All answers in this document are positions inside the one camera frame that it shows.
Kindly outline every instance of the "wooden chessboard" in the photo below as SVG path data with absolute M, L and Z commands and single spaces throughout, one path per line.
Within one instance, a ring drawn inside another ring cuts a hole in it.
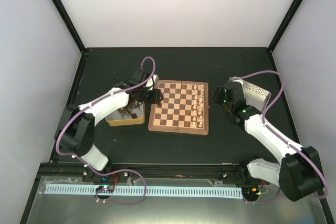
M 155 87 L 164 99 L 151 107 L 150 131 L 208 134 L 208 83 L 159 80 Z

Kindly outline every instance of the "black tabletop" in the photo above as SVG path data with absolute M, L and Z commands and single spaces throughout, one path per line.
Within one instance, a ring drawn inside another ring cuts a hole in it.
M 209 83 L 209 97 L 217 86 L 232 76 L 261 70 L 274 70 L 272 56 L 265 48 L 106 48 L 89 49 L 75 104 L 92 101 L 126 80 L 141 60 L 152 56 L 156 74 L 164 80 Z M 151 71 L 151 62 L 144 68 Z M 264 74 L 248 79 L 272 93 L 279 85 L 275 76 Z M 145 107 L 145 122 L 140 125 L 111 127 L 105 120 L 96 126 L 95 145 L 113 163 L 136 164 L 237 164 L 252 156 L 275 162 L 271 153 L 254 137 L 232 125 L 224 108 L 209 102 L 209 134 L 153 132 L 148 130 L 150 105 Z M 295 140 L 283 99 L 267 114 L 267 119 Z

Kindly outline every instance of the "black frame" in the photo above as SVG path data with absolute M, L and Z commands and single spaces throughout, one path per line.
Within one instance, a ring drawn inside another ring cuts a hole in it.
M 300 4 L 303 0 L 293 0 L 292 4 L 290 5 L 284 19 L 282 20 L 277 32 L 275 33 L 270 45 L 268 46 L 269 56 L 273 61 L 274 69 L 276 70 L 276 65 L 272 56 L 272 52 L 274 51 L 275 47 L 278 45 L 282 35 L 285 33 L 289 23 L 291 22 L 292 18 L 294 17 L 296 11 L 298 10 Z M 83 69 L 86 64 L 86 59 L 88 56 L 87 48 L 84 46 L 79 34 L 76 31 L 75 26 L 73 25 L 63 3 L 61 0 L 52 0 L 57 11 L 59 12 L 60 16 L 62 17 L 65 25 L 67 26 L 72 38 L 74 39 L 78 49 L 82 53 L 79 65 L 76 71 L 76 75 L 74 81 L 71 86 L 70 94 L 67 100 L 67 105 L 72 104 L 75 100 L 77 89 L 79 87 L 79 81 L 81 79 Z M 291 117 L 287 99 L 284 97 L 286 107 L 288 110 L 288 114 L 290 115 L 292 128 L 294 129 L 294 133 L 298 139 L 296 129 L 294 127 L 293 119 Z M 218 179 L 218 175 L 222 174 L 225 171 L 229 171 L 235 169 L 233 165 L 142 165 L 142 164 L 123 164 L 123 165 L 115 165 L 114 168 L 135 168 L 137 170 L 141 170 L 141 173 L 146 177 L 156 177 L 156 178 L 171 178 L 174 177 L 176 174 L 185 174 L 186 177 L 193 177 L 193 178 L 208 178 L 208 179 Z M 83 172 L 85 168 L 82 164 L 76 163 L 69 163 L 69 164 L 61 164 L 58 163 L 58 155 L 55 152 L 55 146 L 51 152 L 50 156 L 50 163 L 42 163 L 38 170 L 36 179 L 33 183 L 33 187 L 31 189 L 26 208 L 24 210 L 21 223 L 26 223 L 28 220 L 28 216 L 33 205 L 33 201 L 35 198 L 35 193 L 37 191 L 40 179 L 42 176 L 83 176 Z M 324 215 L 326 217 L 327 223 L 334 223 L 329 205 L 326 199 L 320 200 Z

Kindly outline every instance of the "chessboard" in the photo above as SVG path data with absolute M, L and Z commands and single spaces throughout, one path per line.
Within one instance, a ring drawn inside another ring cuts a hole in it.
M 208 83 L 159 80 L 155 87 L 163 101 L 151 107 L 150 131 L 208 134 Z

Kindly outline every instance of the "white wall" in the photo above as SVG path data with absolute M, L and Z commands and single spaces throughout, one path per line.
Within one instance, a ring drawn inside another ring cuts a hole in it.
M 0 222 L 19 223 L 80 52 L 51 0 L 0 0 Z
M 312 145 L 330 185 L 336 217 L 336 0 L 303 0 L 277 46 L 286 95 L 301 142 Z
M 293 0 L 62 0 L 87 47 L 267 47 Z

